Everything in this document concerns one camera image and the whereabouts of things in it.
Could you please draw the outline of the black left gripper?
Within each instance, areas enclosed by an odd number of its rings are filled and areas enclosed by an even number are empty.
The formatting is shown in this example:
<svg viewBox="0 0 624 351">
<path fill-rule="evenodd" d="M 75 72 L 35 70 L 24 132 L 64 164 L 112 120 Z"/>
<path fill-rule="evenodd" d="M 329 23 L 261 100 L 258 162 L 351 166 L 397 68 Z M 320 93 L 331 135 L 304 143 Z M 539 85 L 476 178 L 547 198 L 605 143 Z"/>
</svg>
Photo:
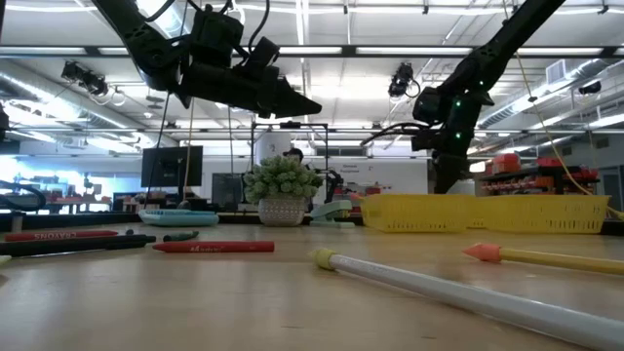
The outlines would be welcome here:
<svg viewBox="0 0 624 351">
<path fill-rule="evenodd" d="M 318 114 L 322 105 L 298 93 L 272 65 L 233 68 L 194 61 L 177 86 L 177 97 L 188 108 L 192 98 L 204 99 L 277 118 Z"/>
</svg>

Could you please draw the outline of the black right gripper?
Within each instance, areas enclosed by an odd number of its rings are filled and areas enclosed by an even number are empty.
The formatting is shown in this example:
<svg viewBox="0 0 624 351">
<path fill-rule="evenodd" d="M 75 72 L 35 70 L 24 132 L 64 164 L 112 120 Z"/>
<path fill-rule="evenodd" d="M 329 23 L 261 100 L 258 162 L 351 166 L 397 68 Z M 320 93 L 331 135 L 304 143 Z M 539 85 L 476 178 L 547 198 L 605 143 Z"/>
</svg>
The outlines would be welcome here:
<svg viewBox="0 0 624 351">
<path fill-rule="evenodd" d="M 443 95 L 424 90 L 416 99 L 412 117 L 427 128 L 411 138 L 413 151 L 433 150 L 435 194 L 446 194 L 459 180 L 470 174 L 465 157 L 484 105 L 493 105 L 487 92 Z"/>
</svg>

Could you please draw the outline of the white pencil yellow eraser cap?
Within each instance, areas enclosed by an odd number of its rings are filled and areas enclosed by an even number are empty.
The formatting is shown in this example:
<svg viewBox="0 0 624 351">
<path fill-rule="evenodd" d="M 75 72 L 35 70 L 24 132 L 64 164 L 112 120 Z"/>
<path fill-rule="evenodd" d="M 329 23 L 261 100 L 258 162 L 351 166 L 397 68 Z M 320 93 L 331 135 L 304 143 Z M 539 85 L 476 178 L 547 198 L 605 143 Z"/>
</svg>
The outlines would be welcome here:
<svg viewBox="0 0 624 351">
<path fill-rule="evenodd" d="M 346 272 L 418 293 L 500 322 L 601 351 L 624 351 L 624 322 L 561 306 L 485 290 L 392 266 L 317 249 L 310 253 L 326 270 Z"/>
</svg>

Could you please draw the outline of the yellow pencil orange eraser cap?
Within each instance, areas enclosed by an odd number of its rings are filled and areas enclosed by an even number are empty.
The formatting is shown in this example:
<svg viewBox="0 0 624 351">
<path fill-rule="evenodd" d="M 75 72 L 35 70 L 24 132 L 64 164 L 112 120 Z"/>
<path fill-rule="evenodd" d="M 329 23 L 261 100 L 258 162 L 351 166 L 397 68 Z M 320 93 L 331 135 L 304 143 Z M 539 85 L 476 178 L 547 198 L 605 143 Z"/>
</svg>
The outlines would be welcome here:
<svg viewBox="0 0 624 351">
<path fill-rule="evenodd" d="M 501 262 L 507 260 L 624 276 L 624 260 L 522 251 L 503 248 L 492 244 L 476 244 L 462 252 L 485 262 Z"/>
</svg>

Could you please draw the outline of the red crayon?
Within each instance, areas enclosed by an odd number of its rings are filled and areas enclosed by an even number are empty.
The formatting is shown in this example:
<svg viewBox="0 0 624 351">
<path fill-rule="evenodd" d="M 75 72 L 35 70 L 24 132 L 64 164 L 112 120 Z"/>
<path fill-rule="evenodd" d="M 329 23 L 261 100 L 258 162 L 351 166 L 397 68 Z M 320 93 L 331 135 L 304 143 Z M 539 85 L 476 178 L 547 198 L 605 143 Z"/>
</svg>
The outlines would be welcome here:
<svg viewBox="0 0 624 351">
<path fill-rule="evenodd" d="M 5 236 L 6 242 L 31 242 L 66 240 L 77 238 L 111 237 L 117 236 L 116 231 L 110 230 L 89 230 L 89 231 L 44 231 L 31 233 L 11 233 Z"/>
<path fill-rule="evenodd" d="M 154 245 L 153 249 L 168 254 L 272 253 L 275 244 L 271 241 L 164 242 Z"/>
</svg>

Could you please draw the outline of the black pen with clip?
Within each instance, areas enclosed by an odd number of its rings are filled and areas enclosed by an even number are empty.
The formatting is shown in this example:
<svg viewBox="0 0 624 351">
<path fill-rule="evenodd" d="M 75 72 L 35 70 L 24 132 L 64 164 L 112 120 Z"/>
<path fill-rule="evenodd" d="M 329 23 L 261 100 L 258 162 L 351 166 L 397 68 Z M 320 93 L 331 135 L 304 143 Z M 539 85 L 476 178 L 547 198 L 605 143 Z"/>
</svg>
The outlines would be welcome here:
<svg viewBox="0 0 624 351">
<path fill-rule="evenodd" d="M 0 255 L 22 257 L 41 254 L 62 254 L 98 250 L 113 251 L 136 249 L 142 248 L 146 244 L 154 243 L 155 241 L 155 236 L 130 235 L 32 242 L 8 242 L 0 243 Z"/>
</svg>

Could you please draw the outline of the black tool cart red bins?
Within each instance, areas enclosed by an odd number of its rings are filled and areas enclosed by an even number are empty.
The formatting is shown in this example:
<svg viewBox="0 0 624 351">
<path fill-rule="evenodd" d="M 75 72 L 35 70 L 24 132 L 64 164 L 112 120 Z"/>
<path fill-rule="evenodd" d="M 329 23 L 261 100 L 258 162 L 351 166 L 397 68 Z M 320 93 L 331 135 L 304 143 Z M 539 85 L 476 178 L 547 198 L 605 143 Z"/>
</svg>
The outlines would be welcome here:
<svg viewBox="0 0 624 351">
<path fill-rule="evenodd" d="M 523 160 L 517 153 L 495 156 L 476 177 L 479 196 L 542 194 L 584 194 L 577 185 L 592 194 L 600 182 L 597 170 L 586 166 L 568 166 L 553 157 Z"/>
</svg>

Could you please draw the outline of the white column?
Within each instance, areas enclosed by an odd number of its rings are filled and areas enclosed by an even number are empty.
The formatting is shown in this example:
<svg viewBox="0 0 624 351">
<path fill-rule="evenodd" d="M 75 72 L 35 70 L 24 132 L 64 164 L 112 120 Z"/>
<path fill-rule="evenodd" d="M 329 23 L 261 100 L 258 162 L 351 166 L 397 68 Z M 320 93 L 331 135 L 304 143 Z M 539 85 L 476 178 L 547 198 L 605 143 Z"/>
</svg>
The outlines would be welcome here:
<svg viewBox="0 0 624 351">
<path fill-rule="evenodd" d="M 281 156 L 292 147 L 291 135 L 279 132 L 264 132 L 253 143 L 253 160 L 259 165 L 266 158 Z"/>
</svg>

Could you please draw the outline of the yellow plastic bin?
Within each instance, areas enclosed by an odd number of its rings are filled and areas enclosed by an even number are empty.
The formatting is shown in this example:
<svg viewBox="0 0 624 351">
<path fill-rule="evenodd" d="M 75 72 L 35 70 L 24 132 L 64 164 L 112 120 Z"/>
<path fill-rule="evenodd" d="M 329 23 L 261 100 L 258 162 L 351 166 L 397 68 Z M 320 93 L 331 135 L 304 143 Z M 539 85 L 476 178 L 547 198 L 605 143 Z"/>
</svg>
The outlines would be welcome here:
<svg viewBox="0 0 624 351">
<path fill-rule="evenodd" d="M 467 227 L 469 229 L 485 229 L 487 202 L 476 196 L 468 196 L 465 202 Z"/>
<path fill-rule="evenodd" d="M 478 202 L 487 229 L 537 234 L 597 234 L 606 218 L 607 196 L 501 195 Z"/>
<path fill-rule="evenodd" d="M 361 200 L 364 225 L 386 233 L 451 233 L 471 220 L 468 195 L 375 194 Z"/>
</svg>

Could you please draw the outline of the green artificial potted plant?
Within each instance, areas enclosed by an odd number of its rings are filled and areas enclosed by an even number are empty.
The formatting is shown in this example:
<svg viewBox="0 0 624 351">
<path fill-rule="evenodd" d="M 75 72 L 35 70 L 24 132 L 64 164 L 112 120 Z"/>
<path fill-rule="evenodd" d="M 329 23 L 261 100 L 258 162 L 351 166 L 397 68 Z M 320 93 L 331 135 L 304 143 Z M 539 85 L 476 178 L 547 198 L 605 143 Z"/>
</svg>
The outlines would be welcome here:
<svg viewBox="0 0 624 351">
<path fill-rule="evenodd" d="M 245 199 L 257 206 L 260 221 L 280 227 L 301 224 L 309 201 L 323 184 L 314 171 L 285 156 L 263 159 L 243 182 Z"/>
</svg>

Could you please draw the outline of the black panel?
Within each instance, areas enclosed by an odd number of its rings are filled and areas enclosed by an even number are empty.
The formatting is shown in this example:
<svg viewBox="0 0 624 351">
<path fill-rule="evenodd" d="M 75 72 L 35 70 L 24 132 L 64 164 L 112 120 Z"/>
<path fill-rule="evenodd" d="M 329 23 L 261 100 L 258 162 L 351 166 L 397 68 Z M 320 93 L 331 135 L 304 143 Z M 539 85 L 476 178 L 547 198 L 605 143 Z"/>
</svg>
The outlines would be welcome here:
<svg viewBox="0 0 624 351">
<path fill-rule="evenodd" d="M 243 178 L 241 174 L 213 174 L 212 203 L 220 212 L 237 212 L 243 202 Z"/>
</svg>

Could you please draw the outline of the black monitor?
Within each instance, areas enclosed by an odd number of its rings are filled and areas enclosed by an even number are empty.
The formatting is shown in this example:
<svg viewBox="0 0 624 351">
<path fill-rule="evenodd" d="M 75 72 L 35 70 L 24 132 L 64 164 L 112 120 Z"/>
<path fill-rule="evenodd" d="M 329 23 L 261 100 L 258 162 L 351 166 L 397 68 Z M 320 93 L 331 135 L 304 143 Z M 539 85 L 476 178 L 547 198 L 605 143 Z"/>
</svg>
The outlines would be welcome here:
<svg viewBox="0 0 624 351">
<path fill-rule="evenodd" d="M 203 147 L 147 148 L 142 152 L 142 187 L 200 186 Z"/>
</svg>

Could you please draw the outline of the teal shallow tray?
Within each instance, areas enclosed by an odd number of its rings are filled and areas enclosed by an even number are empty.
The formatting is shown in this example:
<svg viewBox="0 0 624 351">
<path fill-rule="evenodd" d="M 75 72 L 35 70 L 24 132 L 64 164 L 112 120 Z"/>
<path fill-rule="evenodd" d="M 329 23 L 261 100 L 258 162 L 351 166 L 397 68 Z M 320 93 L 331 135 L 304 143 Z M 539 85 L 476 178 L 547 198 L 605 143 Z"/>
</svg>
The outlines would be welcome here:
<svg viewBox="0 0 624 351">
<path fill-rule="evenodd" d="M 214 226 L 219 223 L 219 216 L 214 212 L 191 210 L 141 210 L 138 216 L 145 224 L 163 227 Z"/>
</svg>

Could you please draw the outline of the black metal frame stand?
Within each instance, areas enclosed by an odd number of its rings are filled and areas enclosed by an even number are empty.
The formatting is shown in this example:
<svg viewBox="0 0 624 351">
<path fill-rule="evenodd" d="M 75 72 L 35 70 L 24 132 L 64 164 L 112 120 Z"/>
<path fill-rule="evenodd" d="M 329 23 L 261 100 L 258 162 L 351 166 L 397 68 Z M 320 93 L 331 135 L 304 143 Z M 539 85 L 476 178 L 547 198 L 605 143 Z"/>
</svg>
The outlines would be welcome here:
<svg viewBox="0 0 624 351">
<path fill-rule="evenodd" d="M 280 123 L 280 124 L 277 124 L 277 125 L 272 125 L 271 127 L 267 127 L 266 132 L 288 133 L 288 131 L 300 130 L 302 127 L 307 127 L 307 124 L 301 124 L 301 123 L 297 123 L 297 122 L 286 122 L 286 123 Z M 254 162 L 254 156 L 253 156 L 253 165 L 252 165 L 251 170 L 253 169 L 253 167 L 255 165 L 256 165 L 256 163 Z"/>
</svg>

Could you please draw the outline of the silver ceiling air duct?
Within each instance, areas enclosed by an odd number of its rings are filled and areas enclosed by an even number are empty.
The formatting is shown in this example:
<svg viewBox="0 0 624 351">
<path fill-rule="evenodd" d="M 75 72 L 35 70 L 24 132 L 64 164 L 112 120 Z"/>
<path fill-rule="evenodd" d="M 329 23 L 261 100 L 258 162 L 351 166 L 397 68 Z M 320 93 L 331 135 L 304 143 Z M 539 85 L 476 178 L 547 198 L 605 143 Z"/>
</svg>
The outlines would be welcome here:
<svg viewBox="0 0 624 351">
<path fill-rule="evenodd" d="M 71 147 L 98 147 L 113 153 L 138 153 L 144 148 L 177 146 L 154 127 L 123 109 L 135 101 L 121 89 L 103 96 L 82 89 L 77 81 L 54 81 L 11 59 L 0 58 L 0 86 L 10 88 L 5 108 L 18 131 Z"/>
</svg>

